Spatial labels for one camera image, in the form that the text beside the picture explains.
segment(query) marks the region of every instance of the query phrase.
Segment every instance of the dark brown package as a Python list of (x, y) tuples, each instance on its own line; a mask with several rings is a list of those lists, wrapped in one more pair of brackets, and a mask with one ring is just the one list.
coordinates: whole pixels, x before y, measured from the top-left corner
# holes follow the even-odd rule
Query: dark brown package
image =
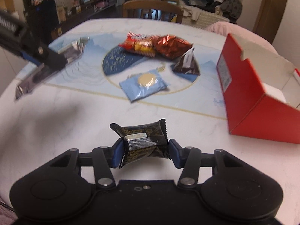
[(119, 168), (145, 157), (170, 158), (165, 119), (129, 127), (113, 123), (110, 128), (124, 140), (124, 156)]
[(153, 43), (154, 49), (169, 59), (180, 57), (193, 47), (192, 43), (175, 35), (162, 36), (153, 40)]
[(192, 53), (187, 53), (183, 55), (179, 62), (175, 65), (173, 72), (175, 73), (184, 73), (184, 74), (196, 74), (200, 75), (200, 70), (198, 67), (198, 62), (194, 57), (194, 49)]

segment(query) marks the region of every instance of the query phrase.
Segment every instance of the door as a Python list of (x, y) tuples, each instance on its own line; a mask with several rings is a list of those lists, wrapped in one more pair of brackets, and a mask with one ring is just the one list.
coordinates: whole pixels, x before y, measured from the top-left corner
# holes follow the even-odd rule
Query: door
[(253, 32), (272, 44), (279, 29), (286, 4), (287, 0), (262, 0)]

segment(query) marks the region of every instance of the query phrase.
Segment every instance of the blue snack package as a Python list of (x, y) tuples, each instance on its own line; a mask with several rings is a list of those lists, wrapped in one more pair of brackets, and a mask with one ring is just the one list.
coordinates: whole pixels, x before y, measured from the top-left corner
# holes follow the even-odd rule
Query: blue snack package
[(119, 83), (130, 102), (145, 98), (168, 87), (156, 69), (139, 73)]

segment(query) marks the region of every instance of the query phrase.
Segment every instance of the black cable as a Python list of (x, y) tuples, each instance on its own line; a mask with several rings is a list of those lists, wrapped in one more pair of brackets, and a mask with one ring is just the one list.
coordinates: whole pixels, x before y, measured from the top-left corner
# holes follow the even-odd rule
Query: black cable
[(10, 207), (9, 205), (6, 205), (5, 203), (3, 203), (1, 201), (0, 201), (0, 205), (15, 213), (15, 210), (12, 207)]

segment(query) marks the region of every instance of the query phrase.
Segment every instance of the pile of clothes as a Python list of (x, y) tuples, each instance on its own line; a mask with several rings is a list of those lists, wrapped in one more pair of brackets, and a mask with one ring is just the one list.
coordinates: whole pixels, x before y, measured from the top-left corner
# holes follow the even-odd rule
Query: pile of clothes
[(201, 10), (216, 13), (236, 24), (242, 14), (243, 5), (240, 0), (183, 0), (188, 6), (200, 8)]

